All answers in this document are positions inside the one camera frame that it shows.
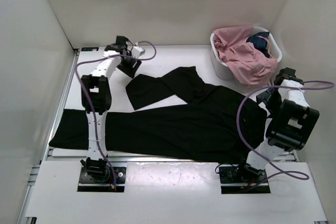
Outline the black trousers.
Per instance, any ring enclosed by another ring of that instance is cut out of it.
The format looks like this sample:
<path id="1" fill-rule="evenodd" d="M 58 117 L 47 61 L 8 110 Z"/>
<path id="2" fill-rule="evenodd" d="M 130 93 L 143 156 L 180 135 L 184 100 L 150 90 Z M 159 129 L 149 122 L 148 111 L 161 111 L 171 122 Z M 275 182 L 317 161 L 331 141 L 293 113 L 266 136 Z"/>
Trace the black trousers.
<path id="1" fill-rule="evenodd" d="M 205 83 L 195 67 L 136 76 L 125 88 L 133 112 L 109 112 L 106 148 L 195 161 L 237 163 L 264 139 L 267 113 L 251 99 Z"/>

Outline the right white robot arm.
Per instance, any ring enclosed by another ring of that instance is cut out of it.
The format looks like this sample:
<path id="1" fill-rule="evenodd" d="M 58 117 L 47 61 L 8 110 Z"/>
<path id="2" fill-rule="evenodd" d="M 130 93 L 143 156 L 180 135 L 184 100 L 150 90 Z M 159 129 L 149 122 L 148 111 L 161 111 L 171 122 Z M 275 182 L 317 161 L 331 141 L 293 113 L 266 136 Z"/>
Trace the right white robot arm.
<path id="1" fill-rule="evenodd" d="M 271 121 L 258 147 L 252 147 L 238 131 L 250 150 L 236 168 L 236 177 L 242 182 L 259 179 L 266 165 L 284 152 L 301 150 L 320 116 L 305 100 L 304 81 L 287 73 L 277 75 L 274 85 L 257 95 L 257 103 L 264 104 Z"/>

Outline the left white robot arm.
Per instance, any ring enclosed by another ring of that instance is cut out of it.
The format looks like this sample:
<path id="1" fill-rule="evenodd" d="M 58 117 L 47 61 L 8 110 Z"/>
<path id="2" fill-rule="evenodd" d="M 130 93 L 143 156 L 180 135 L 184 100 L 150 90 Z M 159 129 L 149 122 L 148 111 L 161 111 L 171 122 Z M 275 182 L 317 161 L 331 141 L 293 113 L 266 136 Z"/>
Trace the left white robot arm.
<path id="1" fill-rule="evenodd" d="M 81 86 L 81 103 L 88 122 L 88 155 L 82 163 L 86 173 L 100 183 L 112 178 L 112 184 L 116 185 L 115 173 L 108 161 L 106 149 L 106 119 L 112 105 L 109 79 L 118 67 L 129 77 L 134 77 L 144 53 L 145 49 L 140 46 L 134 46 L 131 50 L 121 46 L 108 46 L 103 57 L 76 65 L 97 64 L 90 74 L 80 76 L 78 69 L 75 69 L 75 75 Z"/>

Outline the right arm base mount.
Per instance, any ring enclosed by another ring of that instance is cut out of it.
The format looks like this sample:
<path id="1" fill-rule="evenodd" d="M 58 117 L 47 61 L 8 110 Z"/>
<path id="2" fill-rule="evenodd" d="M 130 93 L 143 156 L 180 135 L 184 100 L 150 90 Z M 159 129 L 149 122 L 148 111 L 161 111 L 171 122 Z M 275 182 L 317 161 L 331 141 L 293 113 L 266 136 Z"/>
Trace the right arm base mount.
<path id="1" fill-rule="evenodd" d="M 219 175 L 221 194 L 269 194 L 266 172 L 255 174 L 238 165 L 218 164 L 215 173 Z"/>

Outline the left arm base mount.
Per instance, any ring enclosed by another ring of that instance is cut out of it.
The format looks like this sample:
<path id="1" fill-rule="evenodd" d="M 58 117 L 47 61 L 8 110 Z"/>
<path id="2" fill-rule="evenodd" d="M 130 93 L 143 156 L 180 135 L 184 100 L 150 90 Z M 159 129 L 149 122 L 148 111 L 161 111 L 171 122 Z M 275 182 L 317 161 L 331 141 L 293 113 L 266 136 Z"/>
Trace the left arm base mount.
<path id="1" fill-rule="evenodd" d="M 109 169 L 105 177 L 93 177 L 89 175 L 86 169 L 82 166 L 77 191 L 94 193 L 123 193 L 127 178 L 127 167 L 114 167 L 114 175 L 116 177 L 115 182 L 111 169 Z"/>

